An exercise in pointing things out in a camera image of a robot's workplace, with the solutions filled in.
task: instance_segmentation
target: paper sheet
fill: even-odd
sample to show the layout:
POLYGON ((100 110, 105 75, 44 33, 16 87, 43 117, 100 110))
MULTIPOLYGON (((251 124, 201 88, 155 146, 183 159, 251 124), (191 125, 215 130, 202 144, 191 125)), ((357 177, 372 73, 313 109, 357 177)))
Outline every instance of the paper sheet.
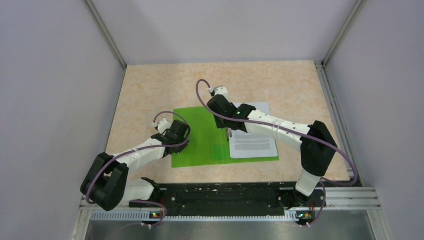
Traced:
MULTIPOLYGON (((256 107, 265 114, 270 114, 270 105, 267 102, 246 103, 256 107)), ((234 103, 238 108, 241 103, 234 103)), ((229 138, 229 154, 232 159, 269 158, 277 157, 276 141, 272 138, 246 133, 243 131, 232 131, 229 138)))

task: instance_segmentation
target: green cutting mat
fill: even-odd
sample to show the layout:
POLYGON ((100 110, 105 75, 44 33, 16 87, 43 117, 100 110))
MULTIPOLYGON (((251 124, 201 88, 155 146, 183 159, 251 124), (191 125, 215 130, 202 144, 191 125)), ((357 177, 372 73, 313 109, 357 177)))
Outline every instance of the green cutting mat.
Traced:
POLYGON ((179 154, 172 155, 172 167, 184 168, 204 165, 238 164, 278 161, 276 157, 240 158, 230 157, 230 143, 225 129, 218 129, 213 115, 204 107, 174 109, 187 120, 191 128, 190 143, 179 154))

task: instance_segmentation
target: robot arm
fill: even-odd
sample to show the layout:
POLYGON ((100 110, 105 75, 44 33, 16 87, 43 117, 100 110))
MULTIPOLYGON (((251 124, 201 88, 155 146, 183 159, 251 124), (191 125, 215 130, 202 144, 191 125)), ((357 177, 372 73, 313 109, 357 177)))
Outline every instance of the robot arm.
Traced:
POLYGON ((142 190, 125 192, 128 175, 151 161, 180 153, 188 146, 188 141, 179 147, 167 146, 183 143, 190 133, 190 127, 179 120, 175 120, 171 124, 164 118, 154 127, 159 133, 151 136, 147 141, 135 148, 112 155, 105 152, 100 153, 81 185, 81 193, 87 195, 89 187, 101 169, 112 161, 114 156, 122 156, 101 173, 100 178, 94 183, 89 198, 105 211, 114 209, 122 201, 132 199, 148 200, 154 190, 152 184, 140 179, 138 181, 143 186, 142 190), (143 147, 161 145, 166 145, 166 147, 153 147, 138 151, 138 149, 143 147))
POLYGON ((336 152, 320 143, 283 131, 278 127, 281 126, 319 138, 337 147, 326 125, 320 121, 315 121, 312 125, 290 122, 265 114, 248 104, 242 104, 237 108, 233 103, 229 102, 229 94, 224 86, 211 88, 209 92, 212 95, 212 99, 207 103, 207 106, 215 113, 232 119, 265 122, 272 125, 236 122, 214 116, 218 128, 230 128, 250 134, 264 135, 286 143, 301 153, 303 171, 296 183, 295 189, 304 196, 309 197, 321 180, 321 177, 326 174, 336 152))

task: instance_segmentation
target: speckled tabletop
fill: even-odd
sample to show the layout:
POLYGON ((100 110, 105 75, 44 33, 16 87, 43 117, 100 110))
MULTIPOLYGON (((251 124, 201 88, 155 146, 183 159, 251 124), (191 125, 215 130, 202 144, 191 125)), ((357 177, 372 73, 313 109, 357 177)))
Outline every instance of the speckled tabletop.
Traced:
MULTIPOLYGON (((324 122, 336 131, 313 61, 219 62, 128 66, 106 152, 133 148, 155 134, 151 123, 161 111, 201 106, 196 81, 224 85, 234 102, 268 102, 271 114, 288 121, 324 122)), ((206 85, 201 97, 210 99, 206 85)), ((164 115, 169 121, 172 116, 164 115)), ((301 172, 301 154, 277 142, 279 161, 171 168, 171 156, 145 165, 130 180, 157 183, 294 182, 301 172)), ((326 177, 349 180, 343 158, 336 154, 326 177)))

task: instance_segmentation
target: purple cable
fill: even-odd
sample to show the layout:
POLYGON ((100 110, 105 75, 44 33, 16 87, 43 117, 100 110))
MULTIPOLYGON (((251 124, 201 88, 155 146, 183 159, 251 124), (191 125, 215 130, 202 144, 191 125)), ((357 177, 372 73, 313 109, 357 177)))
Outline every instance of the purple cable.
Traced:
MULTIPOLYGON (((209 84, 209 82, 208 82, 208 81, 206 81, 206 80, 204 80, 204 79, 200 79, 199 81, 197 81, 197 83, 196 83, 196 94, 197 94, 197 98, 199 99, 199 101, 200 101, 200 103, 203 105, 203 107, 204 107, 204 108, 206 108, 206 109, 207 109, 209 112, 211 112, 213 115, 215 115, 215 116, 217 116, 217 117, 219 117, 219 118, 221 118, 221 119, 224 119, 224 120, 227 120, 227 121, 232 121, 232 122, 259 124, 259 125, 270 126, 270 127, 272 127, 272 128, 275 128, 275 127, 276 127, 275 125, 273 125, 273 124, 271 124, 271 123, 268 123, 268 122, 263 122, 263 121, 254 121, 254 120, 236 119, 236 118, 226 117, 226 116, 220 115, 220 114, 218 114, 218 113, 216 113, 216 112, 212 111, 212 110, 211 110, 211 109, 210 109, 210 108, 209 108, 209 107, 208 107, 208 106, 207 106, 207 105, 203 102, 202 98, 200 97, 200 94, 199 94, 199 84, 200 84, 201 82, 205 83, 205 84, 208 86, 208 88, 209 88, 209 89, 211 88, 211 85, 209 84)), ((289 128, 285 128, 285 127, 282 127, 282 126, 278 126, 278 128, 279 128, 280 130, 283 130, 283 131, 289 132, 289 133, 291 133, 291 134, 298 135, 298 136, 301 136, 301 137, 303 137, 303 138, 313 140, 313 141, 315 141, 315 142, 318 142, 318 143, 320 143, 320 144, 323 144, 323 145, 325 145, 325 146, 327 146, 327 147, 329 147, 329 148, 333 149, 334 151, 338 152, 338 153, 339 153, 339 154, 340 154, 340 155, 341 155, 344 159, 346 159, 346 161, 349 163, 350 167, 352 168, 353 174, 354 174, 354 176, 353 176, 353 180, 348 181, 348 182, 338 182, 338 181, 332 181, 332 180, 329 180, 329 179, 327 179, 327 178, 325 178, 325 177, 322 177, 322 178, 321 178, 322 180, 324 180, 324 181, 326 181, 326 182, 329 182, 329 183, 332 183, 332 184, 335 184, 335 185, 338 185, 338 186, 341 186, 341 187, 351 187, 351 186, 353 186, 353 185, 354 185, 354 184, 358 181, 358 170, 357 170, 356 166, 354 165, 354 163, 352 162, 352 160, 351 160, 351 159, 350 159, 350 158, 346 155, 346 153, 344 153, 342 150, 340 150, 340 149, 338 149, 337 147, 335 147, 335 146, 331 145, 330 143, 328 143, 328 142, 326 142, 326 141, 323 141, 323 140, 321 140, 321 139, 319 139, 319 138, 316 138, 316 137, 314 137, 314 136, 309 136, 309 135, 303 134, 303 133, 301 133, 301 132, 293 131, 293 130, 291 130, 291 129, 289 129, 289 128)))
MULTIPOLYGON (((154 201, 132 200, 130 202, 131 203, 135 203, 135 204, 151 204, 151 205, 156 205, 156 206, 161 207, 161 208, 163 208, 165 210, 163 212, 163 216, 160 218, 160 220, 151 226, 152 228, 155 227, 155 226, 157 226, 157 225, 159 225, 166 218, 166 216, 168 214, 168 209, 164 205, 162 205, 160 203, 157 203, 157 202, 154 202, 154 201)), ((118 232, 120 232, 120 231, 122 231, 122 230, 124 230, 124 229, 126 229, 128 227, 131 227, 131 226, 141 226, 141 224, 139 222, 132 222, 132 223, 129 223, 127 225, 124 225, 124 226, 120 227, 119 229, 113 231, 111 234, 109 234, 109 236, 107 236, 105 240, 110 239, 113 235, 115 235, 118 232)))
MULTIPOLYGON (((181 116, 180 114, 178 114, 178 113, 175 113, 175 112, 173 112, 173 111, 162 111, 162 112, 159 112, 155 117, 154 117, 154 120, 153 120, 153 123, 155 123, 156 122, 156 119, 160 116, 160 115, 162 115, 162 114, 173 114, 173 115, 175 115, 175 116, 177 116, 177 117, 179 117, 180 119, 182 119, 187 125, 188 125, 188 123, 187 123, 187 121, 184 119, 184 117, 183 116, 181 116)), ((144 147, 140 147, 140 148, 137 148, 137 150, 138 151, 143 151, 143 150, 146 150, 146 149, 153 149, 153 148, 177 148, 177 147, 181 147, 181 146, 183 146, 183 145, 185 145, 188 141, 189 141, 189 138, 190 138, 190 134, 188 134, 187 135, 187 137, 185 138, 185 141, 183 141, 182 143, 179 143, 179 144, 174 144, 174 145, 151 145, 151 146, 144 146, 144 147)), ((94 187, 94 185, 96 184, 96 182, 97 182, 97 180, 101 177, 101 176, 103 176, 103 174, 104 174, 104 172, 105 172, 105 170, 113 163, 113 162, 115 162, 116 160, 118 160, 119 158, 122 158, 123 156, 126 156, 126 155, 128 155, 128 154, 132 154, 132 153, 135 153, 136 151, 135 150, 129 150, 129 151, 126 151, 126 152, 123 152, 123 153, 121 153, 121 154, 119 154, 119 155, 117 155, 117 156, 115 156, 114 158, 112 158, 112 160, 110 160, 108 163, 106 163, 101 169, 100 169, 100 171, 98 172, 98 174, 95 176, 95 178, 93 179, 93 181, 92 181, 92 183, 90 184, 90 187, 88 188, 88 190, 87 190, 87 194, 85 195, 85 201, 88 203, 88 204, 95 204, 93 201, 91 201, 90 200, 90 195, 91 195, 91 193, 92 193, 92 190, 93 190, 93 187, 94 187)))

